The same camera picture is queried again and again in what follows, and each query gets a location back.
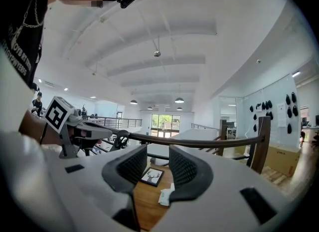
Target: white ceiling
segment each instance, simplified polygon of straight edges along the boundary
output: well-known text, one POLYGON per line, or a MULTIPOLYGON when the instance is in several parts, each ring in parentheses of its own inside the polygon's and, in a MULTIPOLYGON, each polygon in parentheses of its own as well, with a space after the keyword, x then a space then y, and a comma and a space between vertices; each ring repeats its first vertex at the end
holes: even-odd
MULTIPOLYGON (((99 9, 57 1, 46 15, 36 76, 79 96, 124 105, 136 99, 142 110, 166 104, 173 111, 182 97, 179 106, 189 112, 264 44, 285 4, 136 0, 126 9, 116 2, 99 9)), ((282 32, 287 25, 280 26, 282 32)))
POLYGON ((297 70, 301 74, 295 78, 296 84, 315 76, 317 50, 306 26, 300 12, 288 4, 264 43, 223 85, 220 95, 244 97, 297 70))
POLYGON ((294 81, 297 87, 307 84, 312 80, 319 78, 319 63, 313 58, 308 63, 293 71, 292 73, 299 71, 300 74, 294 77, 294 81))

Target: person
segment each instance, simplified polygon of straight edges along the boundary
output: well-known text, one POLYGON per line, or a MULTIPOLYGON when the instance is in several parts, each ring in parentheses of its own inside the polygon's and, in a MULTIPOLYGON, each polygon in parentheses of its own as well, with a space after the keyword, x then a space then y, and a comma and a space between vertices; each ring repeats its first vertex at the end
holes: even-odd
MULTIPOLYGON (((31 91, 32 91, 33 94, 35 94, 37 91, 40 91, 40 88, 38 87, 37 84, 32 83, 32 85, 31 85, 31 91)), ((29 110, 31 113, 33 112, 33 111, 32 111, 32 110, 33 110, 33 101, 30 103, 28 110, 29 110)))
MULTIPOLYGON (((56 0, 16 0, 1 4, 0 48, 12 63, 24 82, 31 88, 37 65, 42 55, 43 22, 47 5, 56 0)), ((65 4, 101 6, 103 2, 115 0, 59 0, 65 4)), ((45 122, 36 119, 27 111, 19 131, 38 142, 42 137, 45 122)), ((46 130, 43 144, 59 144, 57 133, 50 127, 46 130)))
POLYGON ((42 93, 38 92, 38 95, 37 95, 36 99, 34 99, 32 101, 33 109, 31 110, 31 113, 33 113, 35 111, 38 114, 39 117, 40 117, 40 112, 42 110, 41 98, 42 98, 42 93))

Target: metal railing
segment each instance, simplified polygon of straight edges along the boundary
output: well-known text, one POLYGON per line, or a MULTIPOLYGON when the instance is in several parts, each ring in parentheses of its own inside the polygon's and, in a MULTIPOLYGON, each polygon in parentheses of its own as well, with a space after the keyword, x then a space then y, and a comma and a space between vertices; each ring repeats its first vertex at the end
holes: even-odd
POLYGON ((109 127, 109 128, 129 128, 129 127, 141 127, 142 119, 129 119, 129 118, 110 118, 110 117, 96 117, 82 115, 83 119, 98 123, 100 125, 109 127))
POLYGON ((191 124, 191 127, 195 128, 195 129, 215 129, 215 130, 219 130, 219 128, 214 128, 214 127, 209 127, 209 126, 202 126, 202 125, 198 125, 198 124, 194 124, 194 123, 191 124))

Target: window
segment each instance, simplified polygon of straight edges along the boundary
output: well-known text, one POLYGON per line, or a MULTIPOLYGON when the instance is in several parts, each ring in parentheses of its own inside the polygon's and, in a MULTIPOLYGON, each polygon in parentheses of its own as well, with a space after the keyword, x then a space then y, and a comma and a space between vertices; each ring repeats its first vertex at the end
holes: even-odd
POLYGON ((169 138, 179 134, 180 116, 152 114, 151 135, 169 138))

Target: wooden floor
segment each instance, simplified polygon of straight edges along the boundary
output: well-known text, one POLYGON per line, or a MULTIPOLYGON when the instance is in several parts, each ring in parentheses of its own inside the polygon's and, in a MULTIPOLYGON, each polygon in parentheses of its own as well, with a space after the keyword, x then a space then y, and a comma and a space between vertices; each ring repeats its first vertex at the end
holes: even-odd
MULTIPOLYGON (((308 143, 304 143, 301 150, 299 162, 292 177, 287 177, 268 166, 264 166, 261 173, 263 178, 271 182, 285 196, 291 199, 296 198, 307 189, 316 171, 316 162, 319 156, 318 148, 312 148, 308 143)), ((236 152, 236 148, 228 148, 224 150, 223 156, 231 158, 241 155, 236 152)), ((246 160, 240 160, 239 162, 246 164, 246 160)))

